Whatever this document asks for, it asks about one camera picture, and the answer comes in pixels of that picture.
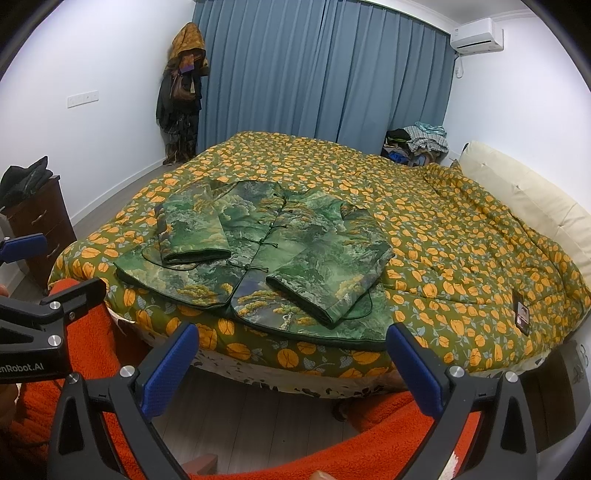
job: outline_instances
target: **crown molding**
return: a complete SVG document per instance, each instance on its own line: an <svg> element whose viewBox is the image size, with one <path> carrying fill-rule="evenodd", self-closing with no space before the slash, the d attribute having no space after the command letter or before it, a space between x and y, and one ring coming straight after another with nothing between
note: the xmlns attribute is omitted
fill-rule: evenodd
<svg viewBox="0 0 591 480"><path fill-rule="evenodd" d="M453 21L451 18L432 10L429 7L413 2L412 0L363 0L367 3L379 5L381 7L390 8L397 12L409 15L418 20L421 20L445 33L451 33L459 23Z"/></svg>

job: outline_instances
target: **pile of clothes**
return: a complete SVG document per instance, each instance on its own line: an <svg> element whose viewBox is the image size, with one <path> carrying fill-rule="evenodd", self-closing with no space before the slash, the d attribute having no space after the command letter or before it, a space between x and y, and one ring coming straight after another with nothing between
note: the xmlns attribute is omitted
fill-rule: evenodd
<svg viewBox="0 0 591 480"><path fill-rule="evenodd" d="M410 127L388 130L382 156L409 167L424 166L448 152L447 132L442 126L415 122Z"/></svg>

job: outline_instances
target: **green floral comforter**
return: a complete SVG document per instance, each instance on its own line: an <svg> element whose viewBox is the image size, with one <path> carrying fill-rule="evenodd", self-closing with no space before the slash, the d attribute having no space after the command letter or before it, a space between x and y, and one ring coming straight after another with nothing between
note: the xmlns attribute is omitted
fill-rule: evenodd
<svg viewBox="0 0 591 480"><path fill-rule="evenodd" d="M276 181L290 190L321 187L368 209L396 254L382 275L392 321L405 322L419 343L469 371L508 367L551 349L591 306L579 270L562 249L458 168L402 167L326 141L255 132L235 135L153 180L112 222L64 250L50 284L100 277L110 307L153 335L169 335L188 320L199 328L201 348L240 361L342 378L392 370L385 352L270 335L115 275L114 260L153 236L156 205L204 176ZM528 336L514 323L513 290L530 309Z"/></svg>

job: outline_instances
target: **blue clothing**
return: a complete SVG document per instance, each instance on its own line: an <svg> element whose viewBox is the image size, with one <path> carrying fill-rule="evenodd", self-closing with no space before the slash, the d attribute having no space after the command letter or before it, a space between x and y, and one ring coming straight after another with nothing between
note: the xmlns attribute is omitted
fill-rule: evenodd
<svg viewBox="0 0 591 480"><path fill-rule="evenodd" d="M427 134L441 135L442 137L447 136L447 132L445 131L442 125L434 127L432 125L424 124L422 122L415 122L414 124Z"/></svg>

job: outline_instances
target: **hanging clothes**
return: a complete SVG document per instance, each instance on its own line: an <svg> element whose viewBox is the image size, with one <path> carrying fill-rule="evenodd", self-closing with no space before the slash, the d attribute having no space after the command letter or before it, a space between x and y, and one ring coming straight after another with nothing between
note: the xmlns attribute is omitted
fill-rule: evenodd
<svg viewBox="0 0 591 480"><path fill-rule="evenodd" d="M171 135L165 164L184 163L196 154L201 77L209 74L205 52L203 36L192 22L173 40L156 106L160 127Z"/></svg>

